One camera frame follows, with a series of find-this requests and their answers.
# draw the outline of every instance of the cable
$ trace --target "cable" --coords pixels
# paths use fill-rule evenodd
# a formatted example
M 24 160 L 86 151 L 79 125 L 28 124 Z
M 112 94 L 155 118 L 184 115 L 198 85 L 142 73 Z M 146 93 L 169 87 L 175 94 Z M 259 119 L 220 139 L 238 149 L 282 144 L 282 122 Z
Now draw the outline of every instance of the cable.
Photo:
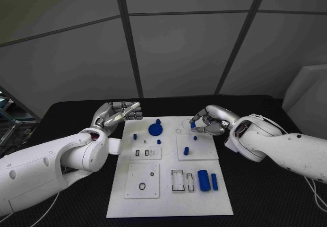
M 254 118 L 259 118 L 260 120 L 266 120 L 266 121 L 269 121 L 286 134 L 287 134 L 287 132 L 283 130 L 283 128 L 269 119 L 269 118 L 266 118 L 266 117 L 263 117 L 263 116 L 260 116 L 260 115 L 256 115 L 256 114 L 250 114 L 249 115 L 249 117 L 254 117 Z M 303 177 L 303 179 L 305 179 L 305 181 L 306 181 L 306 183 L 308 183 L 308 186 L 309 186 L 309 188 L 310 188 L 310 190 L 312 190 L 312 192 L 313 192 L 313 201 L 315 201 L 315 204 L 316 204 L 316 206 L 318 206 L 318 208 L 323 211 L 323 212 L 327 212 L 327 210 L 319 206 L 319 204 L 318 204 L 318 200 L 321 201 L 321 203 L 323 204 L 323 206 L 327 207 L 327 204 L 325 204 L 325 202 L 322 201 L 322 199 L 319 198 L 319 196 L 318 196 L 318 194 L 316 194 L 316 187 L 315 187 L 315 182 L 313 182 L 313 180 L 310 179 L 310 181 L 312 181 L 312 185 L 313 185 L 313 187 L 310 186 L 310 184 L 309 184 L 309 182 L 308 182 L 308 178 L 306 177 Z
M 0 223 L 12 215 L 12 213 L 0 221 Z
M 44 212 L 44 214 L 41 215 L 41 217 L 38 218 L 38 220 L 35 221 L 35 223 L 34 223 L 30 227 L 32 227 L 32 226 L 37 224 L 37 222 L 44 218 L 44 216 L 45 216 L 45 214 L 47 214 L 47 212 L 48 212 L 48 210 L 50 210 L 51 207 L 53 207 L 53 204 L 54 204 L 54 202 L 56 202 L 57 196 L 58 196 L 58 193 L 56 194 L 56 198 L 54 198 L 54 200 L 53 200 L 53 203 L 51 203 L 51 205 L 50 205 L 47 211 Z

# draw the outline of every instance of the humanoid robot arm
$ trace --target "humanoid robot arm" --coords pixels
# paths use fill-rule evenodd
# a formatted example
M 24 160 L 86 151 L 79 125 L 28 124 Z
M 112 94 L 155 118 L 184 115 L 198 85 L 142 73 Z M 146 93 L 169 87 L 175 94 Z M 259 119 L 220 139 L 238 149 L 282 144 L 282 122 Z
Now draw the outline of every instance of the humanoid robot arm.
M 224 146 L 231 151 L 254 162 L 260 162 L 267 155 L 282 168 L 327 183 L 327 140 L 298 133 L 282 134 L 277 125 L 263 118 L 254 115 L 238 118 L 214 105 L 197 113 L 189 123 L 200 117 L 207 126 L 191 128 L 192 132 L 220 135 L 227 128 L 230 132 Z
M 120 152 L 119 140 L 107 138 L 116 124 L 141 118 L 138 102 L 105 103 L 89 128 L 1 158 L 0 216 L 31 207 L 96 172 L 107 153 Z M 76 171 L 61 174 L 60 166 Z

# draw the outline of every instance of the black table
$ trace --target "black table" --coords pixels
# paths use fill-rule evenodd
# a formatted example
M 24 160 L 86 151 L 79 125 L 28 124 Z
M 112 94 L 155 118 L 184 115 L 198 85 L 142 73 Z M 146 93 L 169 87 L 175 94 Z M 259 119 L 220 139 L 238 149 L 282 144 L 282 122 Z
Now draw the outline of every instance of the black table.
M 77 133 L 89 126 L 97 107 L 109 101 L 116 100 L 56 103 L 25 146 Z M 205 105 L 214 104 L 238 116 L 262 114 L 289 133 L 299 132 L 269 96 L 195 96 L 126 101 L 141 102 L 143 116 L 194 115 Z M 122 131 L 120 123 L 112 137 L 120 138 Z M 214 144 L 233 216 L 105 218 L 116 164 L 116 156 L 109 155 L 100 171 L 60 192 L 37 226 L 327 226 L 327 214 L 315 206 L 312 192 L 302 176 L 282 169 L 269 157 L 254 163 L 233 153 L 223 145 L 226 137 L 227 133 L 214 137 Z M 316 189 L 327 200 L 327 185 L 316 183 Z M 54 197 L 48 198 L 38 205 L 14 213 L 1 225 L 28 227 L 43 215 L 53 199 Z

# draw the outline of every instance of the circular hole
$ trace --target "circular hole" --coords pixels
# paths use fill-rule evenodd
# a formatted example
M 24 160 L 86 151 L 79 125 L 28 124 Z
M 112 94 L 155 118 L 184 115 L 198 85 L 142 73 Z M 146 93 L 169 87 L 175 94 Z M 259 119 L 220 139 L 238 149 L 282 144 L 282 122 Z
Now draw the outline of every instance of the circular hole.
M 138 188 L 139 188 L 141 190 L 143 190 L 143 188 L 145 188 L 145 184 L 143 184 L 143 183 L 141 183 L 141 184 L 138 185 Z

